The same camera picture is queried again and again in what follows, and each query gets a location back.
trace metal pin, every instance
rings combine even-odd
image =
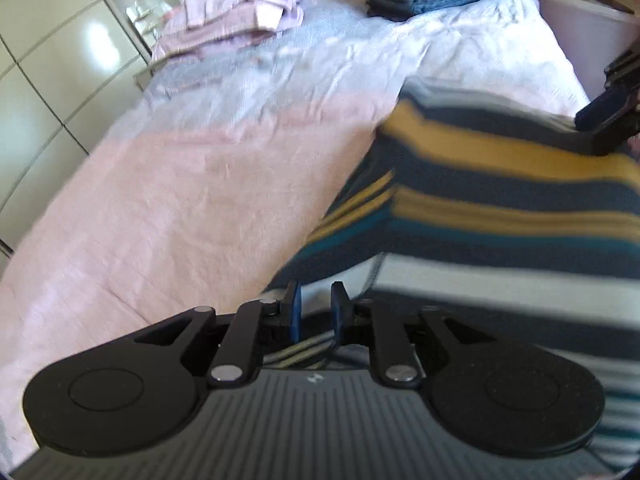
[[[280,313],[280,302],[275,298],[260,298],[262,314],[264,316],[277,316]]]
[[[211,371],[211,377],[221,383],[231,383],[242,377],[242,369],[235,365],[216,366]]]
[[[407,365],[394,365],[386,370],[386,376],[392,381],[398,383],[407,383],[413,381],[418,376],[418,371]]]

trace white bedsheet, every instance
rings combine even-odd
[[[588,102],[537,0],[402,24],[364,20],[362,0],[335,4],[351,25],[337,20],[304,48],[274,42],[233,70],[161,75],[23,240],[0,282],[0,467],[35,450],[20,399],[43,366],[196,305],[232,312],[258,295],[406,76],[569,116]]]

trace navy stripe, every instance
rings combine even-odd
[[[356,229],[351,234],[347,244],[338,245],[329,252],[315,251],[305,258],[291,260],[274,276],[266,290],[286,288],[290,280],[298,280],[302,285],[319,282],[378,255],[378,247],[373,241],[383,237],[380,226]]]
[[[347,182],[342,186],[340,193],[334,199],[326,214],[329,215],[335,209],[339,208],[343,203],[357,195],[359,192],[369,187],[375,181],[379,180],[389,172],[390,168],[382,160],[377,150],[369,150],[364,156],[358,167],[351,173]],[[392,185],[391,181],[380,192],[388,189]]]
[[[534,182],[441,166],[379,135],[372,150],[379,164],[394,168],[395,182],[427,195],[523,211],[619,211],[640,216],[640,198],[614,181]]]
[[[456,264],[542,269],[640,279],[632,244],[597,238],[516,238],[473,234],[393,219],[381,251]]]
[[[390,215],[389,207],[385,206],[382,209],[379,209],[376,212],[368,216],[365,216],[363,219],[357,222],[354,222],[350,226],[345,227],[344,229],[341,229],[339,231],[336,231],[333,235],[328,236],[326,238],[322,238],[317,242],[314,242],[312,244],[309,244],[308,246],[303,247],[302,249],[300,249],[300,252],[293,257],[292,262],[295,262],[297,260],[304,260],[305,258],[308,258],[312,254],[316,254],[321,251],[328,251],[341,244],[346,244],[355,235],[362,234],[364,231],[367,231],[379,225],[380,222],[384,222],[388,220],[389,215]]]
[[[427,295],[376,290],[375,284],[363,297],[387,304],[400,316],[416,316],[425,305],[440,306],[497,335],[587,356],[640,361],[640,331],[637,330],[498,310],[489,304],[453,303]],[[640,402],[640,395],[619,390],[607,390],[606,396]]]
[[[509,115],[504,111],[454,106],[430,108],[422,106],[412,96],[408,100],[422,112],[426,120],[510,139],[530,140],[566,152],[585,155],[591,153],[593,135],[587,132],[555,129],[527,116]]]

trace wardrobe door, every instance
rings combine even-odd
[[[146,63],[141,57],[134,59],[66,124],[88,152],[93,151],[109,127],[140,99],[142,92],[134,77],[145,68]]]
[[[0,210],[61,128],[17,66],[0,79]]]
[[[18,246],[85,158],[84,150],[66,130],[56,134],[0,210],[0,238],[9,247]]]
[[[0,77],[2,77],[12,66],[14,60],[9,51],[0,43]]]
[[[100,2],[60,28],[20,65],[53,112],[66,123],[137,56],[138,51]]]
[[[4,268],[9,263],[9,257],[6,256],[2,251],[0,251],[0,278],[2,278],[2,273],[4,272]]]
[[[49,34],[100,0],[0,0],[0,36],[18,60]]]

